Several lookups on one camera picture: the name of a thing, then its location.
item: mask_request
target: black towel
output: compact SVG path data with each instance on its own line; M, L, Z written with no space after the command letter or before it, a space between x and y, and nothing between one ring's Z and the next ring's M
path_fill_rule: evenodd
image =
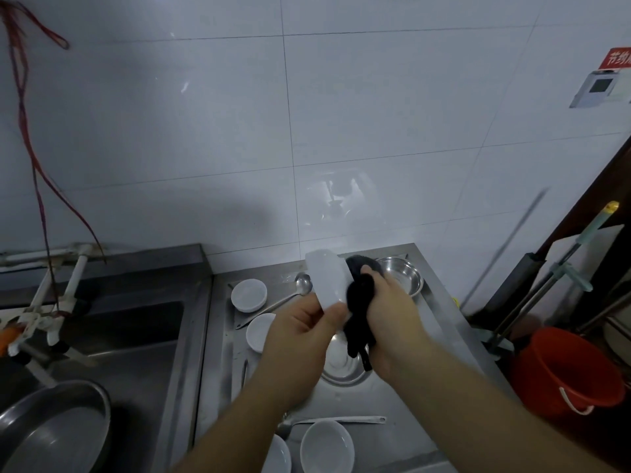
M375 281L370 274L362 274L362 266L367 265L383 276L384 271L376 260L363 255L353 255L346 259L346 264L353 276L353 282L346 290L346 305L352 316L344 325L344 334L348 341L348 355L352 358L357 354L362 358L363 368L369 372L372 365L366 352L375 344L375 337L370 331L366 313L368 306L375 296Z

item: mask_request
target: red rope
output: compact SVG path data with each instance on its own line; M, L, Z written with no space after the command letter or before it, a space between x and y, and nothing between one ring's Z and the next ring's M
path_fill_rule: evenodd
M90 234L92 234L92 237L97 243L97 246L99 246L104 260L105 252L103 251L103 247L101 246L99 239L97 239L97 235L92 230L92 227L90 227L90 224L79 213L79 211L77 211L72 205L70 205L66 198L59 192L59 190L57 190L51 179L44 173L42 165L40 164L39 159L35 154L35 150L33 149L33 145L31 144L30 134L28 132L27 109L25 104L28 82L28 59L23 38L26 36L26 34L20 28L20 25L18 23L18 12L26 15L33 24L35 24L40 30L42 30L43 34L48 36L52 41L59 45L59 47L67 50L70 48L70 44L68 43L67 39L63 38L54 31L49 30L42 23L40 23L36 16L22 3L0 0L0 16L2 17L7 36L9 38L9 56L11 58L13 79L18 90L18 125L20 126L20 133L22 134L24 146L27 148L28 156L31 160L33 184L35 187L35 195L40 212L40 220L42 222L43 240L46 246L48 267L51 270L52 288L55 295L55 301L57 302L59 308L59 295L57 292L54 272L52 269L51 248L48 242L46 213L43 205L42 196L39 191L39 186L37 184L37 174L41 176L43 181L48 185L53 193L61 199L61 201L67 206L67 208L70 209L70 211L72 211L72 213L75 214L81 222L83 222L83 225L86 226L86 228L90 231Z

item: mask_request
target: white dish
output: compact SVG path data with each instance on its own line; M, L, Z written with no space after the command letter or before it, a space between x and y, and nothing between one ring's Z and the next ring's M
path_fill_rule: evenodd
M255 312L267 302L268 288L259 279L246 279L232 289L230 300L241 312Z
M346 261L328 249L307 252L305 261L320 307L324 310L337 302L346 303L346 290L353 282Z
M355 446L350 433L333 420L313 423L302 437L300 463L305 473L351 473Z
M245 339L250 349L257 353L263 353L265 346L265 338L268 336L269 326L276 318L276 314L272 312L262 313L247 326L245 331Z
M289 447L282 438L274 435L261 473L291 473L291 471L292 455L289 453Z

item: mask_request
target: right hand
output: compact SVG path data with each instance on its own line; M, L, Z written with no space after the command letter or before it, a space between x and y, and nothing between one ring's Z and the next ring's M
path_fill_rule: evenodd
M377 341L370 348L370 362L384 381L392 383L397 371L413 362L431 339L414 301L395 278L387 272L382 277L367 265L362 267L362 274L370 274L375 281L375 296L367 313Z

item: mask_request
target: left hand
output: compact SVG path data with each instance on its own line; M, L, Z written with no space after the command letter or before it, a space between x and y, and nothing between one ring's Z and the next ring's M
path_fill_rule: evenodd
M263 356L249 383L272 396L283 413L304 401L320 379L326 350L347 313L343 303L322 312L314 293L282 308L269 328Z

